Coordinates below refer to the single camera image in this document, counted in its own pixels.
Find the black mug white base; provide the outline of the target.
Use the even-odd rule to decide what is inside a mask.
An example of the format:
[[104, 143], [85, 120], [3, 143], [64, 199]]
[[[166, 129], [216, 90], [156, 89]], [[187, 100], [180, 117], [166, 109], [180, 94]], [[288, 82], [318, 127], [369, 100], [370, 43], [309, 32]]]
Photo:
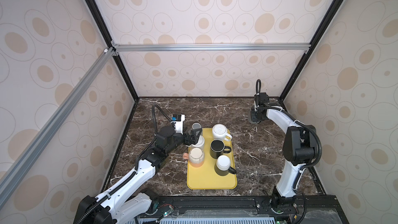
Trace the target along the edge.
[[226, 155], [221, 155], [218, 157], [215, 164], [215, 172], [219, 176], [226, 176], [228, 174], [236, 175], [236, 170], [231, 167], [231, 160]]

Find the large grey mug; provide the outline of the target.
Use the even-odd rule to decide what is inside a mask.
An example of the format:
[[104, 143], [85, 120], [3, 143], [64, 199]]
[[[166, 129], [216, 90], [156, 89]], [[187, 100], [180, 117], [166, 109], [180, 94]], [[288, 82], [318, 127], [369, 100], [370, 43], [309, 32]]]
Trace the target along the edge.
[[252, 112], [250, 112], [248, 115], [248, 121], [252, 124], [258, 124], [258, 122], [254, 119]]

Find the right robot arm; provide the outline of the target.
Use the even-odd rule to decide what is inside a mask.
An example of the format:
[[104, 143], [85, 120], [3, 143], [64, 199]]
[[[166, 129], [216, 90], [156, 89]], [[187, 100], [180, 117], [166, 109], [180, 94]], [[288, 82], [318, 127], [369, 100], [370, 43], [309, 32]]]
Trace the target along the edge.
[[322, 155], [322, 145], [312, 125], [305, 125], [290, 115], [279, 103], [271, 102], [265, 92], [256, 92], [250, 121], [271, 120], [285, 133], [285, 165], [274, 187], [270, 205], [274, 211], [293, 205], [298, 183], [307, 168], [315, 166]]

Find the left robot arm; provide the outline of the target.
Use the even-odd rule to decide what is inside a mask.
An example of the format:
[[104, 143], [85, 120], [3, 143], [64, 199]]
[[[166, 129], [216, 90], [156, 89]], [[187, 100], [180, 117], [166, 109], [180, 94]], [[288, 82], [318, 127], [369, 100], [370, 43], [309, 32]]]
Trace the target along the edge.
[[149, 193], [129, 197], [164, 167], [169, 154], [180, 145], [197, 144], [202, 129], [178, 133], [173, 126], [162, 127], [122, 179], [96, 197], [86, 196], [78, 205], [75, 224], [125, 224], [147, 212], [154, 201]]

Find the small grey mug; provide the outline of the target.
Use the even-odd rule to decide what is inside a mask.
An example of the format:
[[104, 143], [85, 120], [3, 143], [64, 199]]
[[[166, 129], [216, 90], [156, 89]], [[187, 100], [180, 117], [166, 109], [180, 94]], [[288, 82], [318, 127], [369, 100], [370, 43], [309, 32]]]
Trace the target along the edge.
[[202, 126], [201, 126], [200, 123], [194, 123], [194, 124], [192, 125], [192, 130], [194, 130], [195, 132], [198, 132], [198, 131], [200, 131], [201, 129], [202, 129]]

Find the white mug upside down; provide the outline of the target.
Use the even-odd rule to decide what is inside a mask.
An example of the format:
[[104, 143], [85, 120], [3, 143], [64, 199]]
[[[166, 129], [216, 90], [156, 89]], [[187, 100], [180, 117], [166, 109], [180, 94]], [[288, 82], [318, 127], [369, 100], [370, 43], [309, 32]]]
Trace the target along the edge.
[[192, 144], [190, 147], [191, 148], [199, 148], [201, 150], [204, 149], [204, 145], [205, 145], [205, 139], [203, 136], [199, 136], [198, 142], [196, 144]]

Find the peach and cream mug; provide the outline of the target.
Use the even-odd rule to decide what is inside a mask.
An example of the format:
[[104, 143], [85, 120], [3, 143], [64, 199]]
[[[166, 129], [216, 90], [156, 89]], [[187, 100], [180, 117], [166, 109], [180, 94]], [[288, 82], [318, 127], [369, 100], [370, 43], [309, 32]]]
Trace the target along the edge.
[[182, 156], [192, 167], [199, 168], [204, 164], [205, 154], [200, 148], [193, 148]]

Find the white ribbed mug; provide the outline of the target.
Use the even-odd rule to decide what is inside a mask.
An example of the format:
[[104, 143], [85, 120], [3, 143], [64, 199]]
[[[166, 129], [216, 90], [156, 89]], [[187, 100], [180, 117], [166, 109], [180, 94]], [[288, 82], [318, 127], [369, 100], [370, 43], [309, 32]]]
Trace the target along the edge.
[[216, 124], [212, 128], [212, 136], [214, 139], [222, 141], [231, 141], [232, 136], [228, 133], [228, 129], [223, 124]]

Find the black mug white rim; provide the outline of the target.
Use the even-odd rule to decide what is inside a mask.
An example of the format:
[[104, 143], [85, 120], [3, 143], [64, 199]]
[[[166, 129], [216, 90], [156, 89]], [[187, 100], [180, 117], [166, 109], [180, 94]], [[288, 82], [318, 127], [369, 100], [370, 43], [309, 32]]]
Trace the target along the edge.
[[210, 143], [210, 155], [214, 159], [218, 159], [223, 154], [230, 153], [232, 148], [226, 146], [222, 140], [215, 139]]

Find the yellow plastic tray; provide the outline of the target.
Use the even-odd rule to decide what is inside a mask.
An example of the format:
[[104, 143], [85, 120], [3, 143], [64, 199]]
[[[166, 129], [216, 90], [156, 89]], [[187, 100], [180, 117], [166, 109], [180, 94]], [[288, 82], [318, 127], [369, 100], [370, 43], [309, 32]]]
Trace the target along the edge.
[[187, 186], [192, 190], [206, 189], [234, 189], [237, 186], [237, 175], [229, 173], [220, 176], [215, 171], [216, 159], [210, 155], [210, 144], [214, 140], [212, 128], [203, 128], [204, 137], [204, 163], [200, 167], [193, 167], [188, 162]]

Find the green lit circuit board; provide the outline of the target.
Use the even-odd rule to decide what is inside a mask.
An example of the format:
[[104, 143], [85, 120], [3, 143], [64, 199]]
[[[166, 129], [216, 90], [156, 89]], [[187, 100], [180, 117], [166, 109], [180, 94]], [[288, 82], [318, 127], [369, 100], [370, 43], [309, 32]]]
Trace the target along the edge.
[[174, 207], [171, 204], [163, 204], [162, 206], [158, 207], [160, 218], [169, 216], [173, 211]]

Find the back aluminium rail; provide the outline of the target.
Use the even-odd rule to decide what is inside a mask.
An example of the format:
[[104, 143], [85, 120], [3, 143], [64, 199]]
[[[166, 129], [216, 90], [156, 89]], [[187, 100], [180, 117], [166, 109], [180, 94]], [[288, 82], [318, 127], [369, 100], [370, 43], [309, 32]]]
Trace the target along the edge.
[[309, 43], [265, 43], [265, 44], [114, 44], [105, 50], [111, 53], [120, 52], [189, 52], [189, 51], [280, 51], [309, 50]]

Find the aluminium rail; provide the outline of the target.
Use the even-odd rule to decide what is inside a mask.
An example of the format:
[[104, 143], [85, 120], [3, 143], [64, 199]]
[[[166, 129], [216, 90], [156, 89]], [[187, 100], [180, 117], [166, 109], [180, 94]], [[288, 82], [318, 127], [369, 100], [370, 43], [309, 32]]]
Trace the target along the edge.
[[309, 43], [265, 43], [265, 44], [114, 44], [105, 50], [111, 53], [120, 52], [189, 52], [189, 51], [280, 51], [309, 50]]
[[113, 56], [114, 52], [114, 47], [108, 47], [107, 51], [102, 53], [6, 173], [4, 179], [1, 181], [1, 208], [7, 203], [65, 119], [91, 86], [108, 59]]

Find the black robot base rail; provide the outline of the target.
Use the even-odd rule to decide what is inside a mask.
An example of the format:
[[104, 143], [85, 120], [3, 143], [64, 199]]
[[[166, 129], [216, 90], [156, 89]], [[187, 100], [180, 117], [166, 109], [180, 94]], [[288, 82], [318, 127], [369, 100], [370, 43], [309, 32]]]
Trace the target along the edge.
[[[156, 197], [151, 208], [126, 224], [346, 224], [336, 196], [298, 196], [293, 205], [274, 211], [269, 196]], [[158, 207], [174, 211], [160, 218]]]

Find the left aluminium rail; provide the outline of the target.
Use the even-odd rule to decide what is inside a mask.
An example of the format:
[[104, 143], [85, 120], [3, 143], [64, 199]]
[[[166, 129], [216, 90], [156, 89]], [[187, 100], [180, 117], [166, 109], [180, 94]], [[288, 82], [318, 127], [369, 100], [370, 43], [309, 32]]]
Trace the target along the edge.
[[114, 52], [114, 47], [108, 47], [107, 51], [102, 53], [6, 173], [4, 179], [1, 181], [1, 208], [7, 203], [65, 119], [91, 86], [108, 59], [113, 56]]

